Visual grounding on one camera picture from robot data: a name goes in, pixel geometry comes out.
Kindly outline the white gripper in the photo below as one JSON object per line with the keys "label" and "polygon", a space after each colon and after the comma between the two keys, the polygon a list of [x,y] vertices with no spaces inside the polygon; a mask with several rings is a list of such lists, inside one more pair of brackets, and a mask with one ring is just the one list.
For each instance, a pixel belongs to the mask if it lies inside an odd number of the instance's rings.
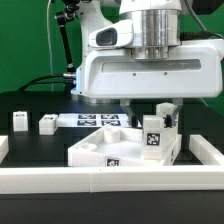
{"label": "white gripper", "polygon": [[120,106],[132,128],[138,120],[129,99],[175,98],[166,117],[173,128],[182,98],[218,96],[222,89],[224,40],[184,41],[169,49],[163,60],[135,61],[128,49],[91,52],[79,75],[79,92],[90,98],[121,99]]}

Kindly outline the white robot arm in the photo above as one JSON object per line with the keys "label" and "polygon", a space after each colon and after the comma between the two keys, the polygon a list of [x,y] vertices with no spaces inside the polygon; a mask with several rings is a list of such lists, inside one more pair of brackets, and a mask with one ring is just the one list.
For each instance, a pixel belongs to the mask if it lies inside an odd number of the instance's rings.
{"label": "white robot arm", "polygon": [[88,100],[119,100],[131,126],[133,99],[210,98],[223,89],[224,37],[202,28],[180,32],[180,16],[197,14],[194,0],[121,0],[119,21],[108,21],[101,6],[80,4],[82,63],[71,93]]}

